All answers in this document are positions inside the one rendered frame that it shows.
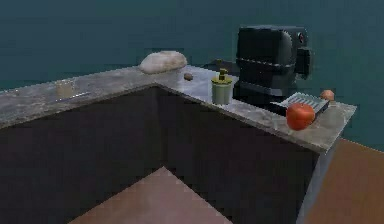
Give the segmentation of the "dark kitchen counter marble top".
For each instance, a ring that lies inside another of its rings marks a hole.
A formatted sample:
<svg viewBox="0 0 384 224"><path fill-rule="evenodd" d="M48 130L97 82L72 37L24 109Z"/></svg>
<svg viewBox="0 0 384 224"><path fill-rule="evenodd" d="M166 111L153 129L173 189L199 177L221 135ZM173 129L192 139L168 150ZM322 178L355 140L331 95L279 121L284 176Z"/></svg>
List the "dark kitchen counter marble top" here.
<svg viewBox="0 0 384 224"><path fill-rule="evenodd" d="M184 79L193 75L192 81ZM304 224L354 107L306 129L240 102L212 102L212 72L135 67L0 92L0 224L67 224L159 168L233 224Z"/></svg>

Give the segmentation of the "pale bread loaf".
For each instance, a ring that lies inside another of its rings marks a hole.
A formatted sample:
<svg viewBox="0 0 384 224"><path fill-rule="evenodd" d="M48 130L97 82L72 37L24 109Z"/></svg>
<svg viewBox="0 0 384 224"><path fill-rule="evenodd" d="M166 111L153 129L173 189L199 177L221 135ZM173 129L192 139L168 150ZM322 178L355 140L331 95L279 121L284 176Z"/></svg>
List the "pale bread loaf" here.
<svg viewBox="0 0 384 224"><path fill-rule="evenodd" d="M178 51L160 51L146 56L139 65L145 74L158 74L187 65L186 57Z"/></svg>

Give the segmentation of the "black coffee machine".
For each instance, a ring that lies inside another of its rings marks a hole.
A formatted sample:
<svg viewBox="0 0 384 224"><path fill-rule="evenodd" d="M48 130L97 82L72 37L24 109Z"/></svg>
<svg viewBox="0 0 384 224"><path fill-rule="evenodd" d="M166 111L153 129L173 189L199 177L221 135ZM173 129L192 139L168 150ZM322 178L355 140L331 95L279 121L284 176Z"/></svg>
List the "black coffee machine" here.
<svg viewBox="0 0 384 224"><path fill-rule="evenodd" d="M239 29L233 98L281 116L293 103L320 114L329 102L298 90L296 81L312 70L307 30L298 26L255 25Z"/></svg>

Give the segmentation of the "red tomato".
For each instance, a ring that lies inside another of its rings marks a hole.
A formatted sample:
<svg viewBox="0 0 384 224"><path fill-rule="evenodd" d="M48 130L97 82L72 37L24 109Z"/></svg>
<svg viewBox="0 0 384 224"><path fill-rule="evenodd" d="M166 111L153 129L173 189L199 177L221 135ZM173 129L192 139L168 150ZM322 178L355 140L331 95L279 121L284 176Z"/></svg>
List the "red tomato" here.
<svg viewBox="0 0 384 224"><path fill-rule="evenodd" d="M286 110L287 125L292 130L306 129L315 119L314 109L303 103L294 103Z"/></svg>

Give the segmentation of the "silver butter knife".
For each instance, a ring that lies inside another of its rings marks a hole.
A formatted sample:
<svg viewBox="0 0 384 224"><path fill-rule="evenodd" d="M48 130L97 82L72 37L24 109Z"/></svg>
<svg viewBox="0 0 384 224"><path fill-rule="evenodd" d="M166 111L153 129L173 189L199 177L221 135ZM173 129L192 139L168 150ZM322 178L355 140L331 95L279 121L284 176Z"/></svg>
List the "silver butter knife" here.
<svg viewBox="0 0 384 224"><path fill-rule="evenodd" d="M66 101L66 100L70 100L70 99L86 96L86 95L89 95L89 94L90 94L90 92L78 93L78 94L75 94L75 95L70 96L70 97L56 99L54 102Z"/></svg>

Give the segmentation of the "clear glass cup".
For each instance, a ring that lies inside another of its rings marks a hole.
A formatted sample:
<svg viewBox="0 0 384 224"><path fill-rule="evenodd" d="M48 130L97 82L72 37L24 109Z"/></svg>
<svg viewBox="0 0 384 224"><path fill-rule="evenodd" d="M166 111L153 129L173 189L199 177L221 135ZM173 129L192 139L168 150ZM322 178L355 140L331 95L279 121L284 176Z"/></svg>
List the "clear glass cup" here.
<svg viewBox="0 0 384 224"><path fill-rule="evenodd" d="M58 98L65 98L75 95L74 82L72 80L58 80L55 82Z"/></svg>

